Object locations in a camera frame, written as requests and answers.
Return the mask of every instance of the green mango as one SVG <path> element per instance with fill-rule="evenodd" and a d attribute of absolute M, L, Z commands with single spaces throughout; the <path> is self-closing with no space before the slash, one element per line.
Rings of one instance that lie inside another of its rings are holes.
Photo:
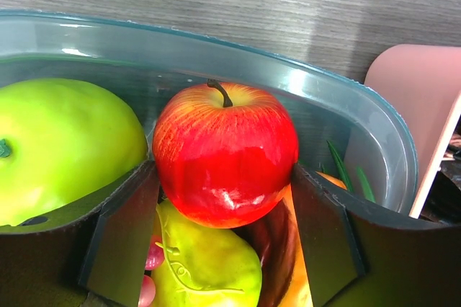
<path fill-rule="evenodd" d="M 112 92 L 31 79 L 0 88 L 0 226 L 67 205 L 148 157 L 143 127 Z"/>
<path fill-rule="evenodd" d="M 154 236 L 162 238 L 165 261 L 152 271 L 152 307 L 256 307 L 261 262 L 230 229 L 189 221 L 169 200 L 157 206 Z"/>

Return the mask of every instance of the red apple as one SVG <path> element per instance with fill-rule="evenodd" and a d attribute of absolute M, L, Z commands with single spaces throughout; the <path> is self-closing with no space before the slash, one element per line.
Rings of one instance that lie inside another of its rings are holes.
<path fill-rule="evenodd" d="M 152 151 L 161 186 L 180 213 L 204 226 L 235 228 L 283 198 L 298 145 L 287 110 L 270 93 L 208 80 L 165 106 Z"/>

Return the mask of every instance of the grape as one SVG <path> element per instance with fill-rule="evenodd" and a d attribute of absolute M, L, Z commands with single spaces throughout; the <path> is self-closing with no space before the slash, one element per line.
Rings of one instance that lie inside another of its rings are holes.
<path fill-rule="evenodd" d="M 164 250 L 155 243 L 161 243 L 160 238 L 154 238 L 149 247 L 149 253 L 146 260 L 146 270 L 151 271 L 159 267 L 165 260 Z"/>
<path fill-rule="evenodd" d="M 149 307 L 156 297 L 156 285 L 152 278 L 147 275 L 143 277 L 143 285 L 139 294 L 138 307 Z"/>

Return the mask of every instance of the plastic container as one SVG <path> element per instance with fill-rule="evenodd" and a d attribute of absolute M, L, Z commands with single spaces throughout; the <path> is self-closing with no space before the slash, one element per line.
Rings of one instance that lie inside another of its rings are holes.
<path fill-rule="evenodd" d="M 355 81 L 246 46 L 132 22 L 3 11 L 0 36 L 0 86 L 54 76 L 91 81 L 130 104 L 146 135 L 174 94 L 204 78 L 265 88 L 290 111 L 307 167 L 322 164 L 336 174 L 330 140 L 345 155 L 356 190 L 360 166 L 378 204 L 407 215 L 411 209 L 418 169 L 408 128 L 382 97 Z"/>

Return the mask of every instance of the red grape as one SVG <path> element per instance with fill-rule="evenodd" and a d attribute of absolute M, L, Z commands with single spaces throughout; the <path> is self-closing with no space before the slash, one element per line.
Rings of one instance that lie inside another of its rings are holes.
<path fill-rule="evenodd" d="M 155 243 L 161 243 L 160 238 L 153 238 L 151 240 L 151 246 L 149 247 L 149 253 L 146 260 L 146 270 L 151 271 L 159 267 L 165 260 L 164 250 L 157 246 Z"/>
<path fill-rule="evenodd" d="M 143 277 L 143 285 L 139 295 L 138 307 L 149 307 L 156 297 L 156 285 L 152 278 L 147 275 Z"/>

